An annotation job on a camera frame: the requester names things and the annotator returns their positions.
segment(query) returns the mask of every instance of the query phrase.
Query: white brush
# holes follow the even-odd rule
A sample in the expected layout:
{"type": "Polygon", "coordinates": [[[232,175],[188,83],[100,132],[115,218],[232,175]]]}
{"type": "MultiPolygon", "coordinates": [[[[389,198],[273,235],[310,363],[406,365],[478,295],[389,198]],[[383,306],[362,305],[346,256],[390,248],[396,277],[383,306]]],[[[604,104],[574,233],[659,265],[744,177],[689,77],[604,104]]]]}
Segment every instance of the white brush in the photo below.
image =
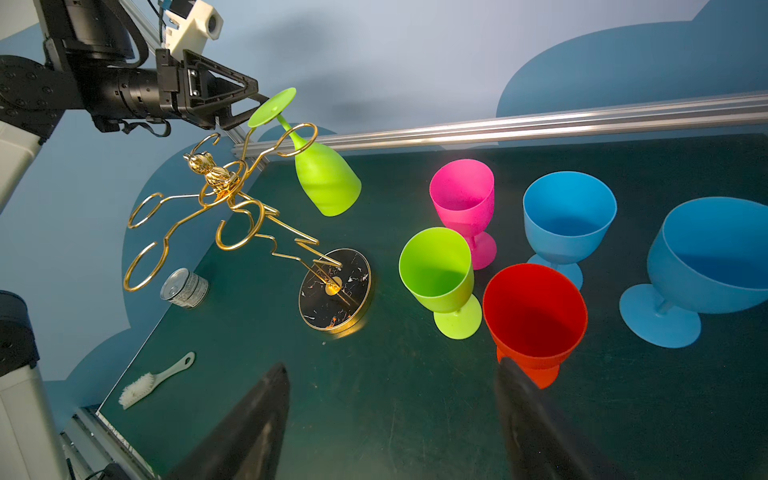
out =
{"type": "Polygon", "coordinates": [[[118,401],[123,406],[123,410],[152,393],[152,390],[156,389],[169,376],[190,368],[193,362],[194,352],[189,352],[165,372],[158,373],[157,375],[152,375],[151,373],[143,374],[139,380],[125,387],[120,394],[118,401]]]}

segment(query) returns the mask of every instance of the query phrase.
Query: pink cup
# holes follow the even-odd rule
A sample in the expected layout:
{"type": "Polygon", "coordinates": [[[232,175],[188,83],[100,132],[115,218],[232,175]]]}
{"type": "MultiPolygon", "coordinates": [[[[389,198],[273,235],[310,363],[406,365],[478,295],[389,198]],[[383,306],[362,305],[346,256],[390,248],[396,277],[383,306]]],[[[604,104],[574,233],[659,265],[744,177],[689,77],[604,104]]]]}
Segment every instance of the pink cup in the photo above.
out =
{"type": "Polygon", "coordinates": [[[466,158],[445,165],[429,184],[440,220],[467,240],[474,270],[496,258],[496,242],[484,231],[493,217],[493,182],[487,165],[466,158]]]}

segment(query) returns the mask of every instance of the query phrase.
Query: dark green tabletop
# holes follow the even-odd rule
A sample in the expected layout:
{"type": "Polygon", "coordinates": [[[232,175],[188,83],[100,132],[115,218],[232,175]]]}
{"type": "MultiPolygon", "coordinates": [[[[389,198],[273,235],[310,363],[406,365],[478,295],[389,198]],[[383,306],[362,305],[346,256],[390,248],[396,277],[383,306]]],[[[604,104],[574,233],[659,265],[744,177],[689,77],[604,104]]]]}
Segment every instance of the dark green tabletop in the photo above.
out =
{"type": "MultiPolygon", "coordinates": [[[[532,181],[579,170],[615,193],[616,220],[581,263],[586,337],[546,390],[574,424],[635,478],[765,478],[768,305],[702,315],[701,337],[684,349],[639,339],[618,310],[625,289],[648,282],[648,248],[673,207],[719,195],[768,204],[763,135],[350,157],[362,194],[333,218],[310,203],[292,164],[270,164],[252,196],[319,238],[320,250],[368,257],[376,283],[365,326],[332,338],[305,325],[297,296],[306,271],[270,256],[268,240],[234,252],[213,245],[197,268],[209,296],[195,310],[168,310],[101,414],[164,475],[281,361],[291,404],[278,478],[508,478],[488,328],[467,340],[444,337],[397,270],[406,241],[440,225],[432,175],[466,157],[485,162],[496,182],[487,231],[498,255],[475,273],[479,299],[494,273],[533,253],[521,207],[532,181]],[[189,370],[122,410],[124,386],[189,351],[197,353],[189,370]]],[[[247,225],[227,228],[225,240],[235,240],[247,225]]],[[[279,227],[263,231],[281,250],[303,252],[279,227]]]]}

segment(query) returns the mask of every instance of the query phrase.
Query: gold zigzag wire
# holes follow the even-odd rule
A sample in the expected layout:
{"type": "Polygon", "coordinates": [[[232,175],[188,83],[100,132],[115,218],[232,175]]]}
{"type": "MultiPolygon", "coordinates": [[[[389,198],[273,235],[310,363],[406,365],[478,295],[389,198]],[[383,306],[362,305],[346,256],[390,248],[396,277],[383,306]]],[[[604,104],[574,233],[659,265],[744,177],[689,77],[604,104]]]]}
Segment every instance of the gold zigzag wire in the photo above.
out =
{"type": "MultiPolygon", "coordinates": [[[[248,163],[246,162],[246,154],[248,150],[248,142],[250,140],[250,136],[255,130],[256,128],[252,128],[248,132],[248,135],[246,135],[245,145],[243,146],[243,155],[240,157],[240,159],[230,162],[229,164],[226,164],[223,167],[219,167],[216,165],[216,163],[214,162],[213,155],[211,155],[210,153],[206,151],[199,154],[197,153],[197,149],[200,148],[200,146],[202,146],[205,142],[207,142],[211,138],[215,139],[214,145],[219,143],[221,135],[218,133],[208,135],[202,141],[200,141],[200,143],[195,145],[195,147],[192,149],[192,151],[189,154],[184,154],[184,160],[187,161],[192,171],[195,172],[196,174],[200,174],[205,177],[206,183],[205,185],[203,185],[203,189],[200,191],[199,194],[174,195],[171,197],[165,197],[162,193],[157,192],[145,198],[144,201],[142,201],[139,204],[139,206],[136,207],[136,210],[133,211],[130,218],[128,219],[128,228],[131,228],[131,229],[137,228],[143,225],[145,222],[147,222],[147,220],[149,220],[153,215],[155,215],[156,212],[160,209],[160,207],[162,207],[163,204],[165,204],[169,200],[173,200],[177,198],[195,198],[196,197],[197,201],[200,203],[200,206],[201,206],[201,208],[197,212],[177,221],[170,228],[170,230],[168,230],[168,233],[166,233],[165,237],[163,237],[163,253],[161,254],[160,260],[157,262],[157,265],[150,272],[147,278],[139,282],[136,286],[131,286],[131,275],[133,274],[134,269],[136,268],[138,263],[141,261],[141,259],[144,257],[144,255],[157,246],[157,242],[150,243],[141,252],[139,252],[136,258],[134,258],[134,261],[131,262],[131,265],[128,267],[128,270],[125,273],[125,278],[123,279],[123,288],[125,288],[126,291],[135,292],[137,290],[140,290],[144,288],[146,285],[148,285],[149,282],[151,282],[155,278],[157,273],[165,264],[165,260],[168,257],[168,252],[170,251],[170,238],[173,236],[173,234],[181,225],[185,224],[189,220],[192,220],[193,218],[197,217],[201,213],[212,209],[216,205],[224,204],[224,203],[226,203],[227,206],[230,208],[230,210],[232,210],[234,213],[247,215],[248,220],[250,222],[250,229],[248,230],[248,234],[242,240],[240,240],[239,242],[233,243],[232,245],[226,245],[221,240],[221,233],[224,229],[224,225],[227,222],[225,220],[222,220],[219,223],[219,227],[216,229],[216,245],[220,249],[237,250],[238,248],[242,247],[246,243],[250,242],[250,240],[253,239],[254,237],[267,238],[269,240],[272,240],[273,242],[273,247],[271,251],[272,255],[274,255],[275,257],[288,258],[291,260],[297,260],[301,262],[301,264],[304,265],[308,269],[308,271],[312,272],[317,278],[319,278],[320,280],[323,281],[323,283],[326,284],[326,291],[329,291],[329,293],[334,294],[341,291],[341,285],[339,284],[338,280],[334,280],[333,278],[331,278],[331,276],[328,273],[326,273],[322,268],[320,268],[320,266],[327,265],[327,266],[335,266],[337,268],[341,268],[342,264],[334,260],[333,258],[330,258],[327,255],[324,255],[321,252],[315,250],[313,247],[319,246],[319,241],[315,237],[311,237],[306,233],[298,231],[297,229],[279,220],[278,217],[280,216],[280,212],[277,209],[272,208],[269,205],[264,204],[260,200],[252,198],[251,196],[242,192],[242,188],[246,180],[248,180],[248,177],[250,177],[250,175],[258,168],[260,162],[262,161],[262,159],[265,158],[265,156],[267,156],[268,154],[275,154],[280,157],[288,158],[288,157],[294,157],[304,152],[307,148],[310,147],[310,145],[314,143],[315,139],[317,139],[317,134],[318,134],[317,126],[310,123],[303,123],[290,128],[290,130],[288,130],[285,134],[283,134],[283,136],[280,137],[280,139],[272,147],[267,148],[265,151],[261,152],[259,156],[256,158],[256,160],[253,162],[253,164],[249,166],[248,163]],[[304,127],[312,127],[313,129],[312,138],[310,138],[305,145],[289,153],[281,153],[277,151],[280,145],[286,140],[286,138],[289,137],[290,134],[304,127]],[[237,172],[228,170],[229,167],[232,167],[235,164],[237,165],[237,172]],[[205,198],[212,197],[212,196],[215,196],[214,201],[210,203],[206,203],[205,198]],[[160,200],[160,202],[158,202],[157,205],[154,206],[154,208],[150,211],[150,213],[144,219],[138,221],[137,223],[134,223],[134,220],[138,215],[139,211],[155,197],[159,197],[162,200],[160,200]],[[252,213],[249,210],[245,209],[245,207],[248,205],[256,205],[259,208],[259,217],[257,220],[254,220],[252,213]],[[317,268],[312,268],[300,257],[295,257],[294,255],[286,255],[285,253],[278,253],[277,240],[275,239],[275,237],[271,235],[259,233],[261,227],[263,226],[264,220],[266,218],[269,218],[274,223],[298,235],[299,237],[294,239],[296,244],[302,247],[303,249],[308,250],[309,252],[318,256],[318,258],[313,260],[313,266],[316,266],[317,268]]],[[[345,302],[349,302],[349,301],[354,302],[354,300],[349,298],[346,298],[344,300],[345,302]]]]}

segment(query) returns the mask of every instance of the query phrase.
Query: lime green cup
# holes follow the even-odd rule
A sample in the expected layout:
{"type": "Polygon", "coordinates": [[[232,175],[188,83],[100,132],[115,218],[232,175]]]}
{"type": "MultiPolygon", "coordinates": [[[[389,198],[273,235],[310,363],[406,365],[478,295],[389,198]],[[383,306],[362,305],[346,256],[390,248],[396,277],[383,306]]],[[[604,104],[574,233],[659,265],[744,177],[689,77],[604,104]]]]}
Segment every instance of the lime green cup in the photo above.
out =
{"type": "Polygon", "coordinates": [[[399,261],[400,279],[434,312],[443,335],[461,340],[477,332],[482,308],[472,295],[472,252],[460,234],[444,227],[422,230],[408,240],[399,261]]]}
{"type": "MultiPolygon", "coordinates": [[[[281,91],[257,108],[248,126],[256,128],[277,119],[286,131],[290,130],[290,124],[281,113],[295,97],[295,88],[281,91]]],[[[296,132],[291,133],[290,138],[296,150],[307,144],[296,132]]],[[[362,190],[360,179],[344,158],[331,147],[317,142],[296,155],[296,175],[306,195],[326,217],[346,212],[362,190]]]]}

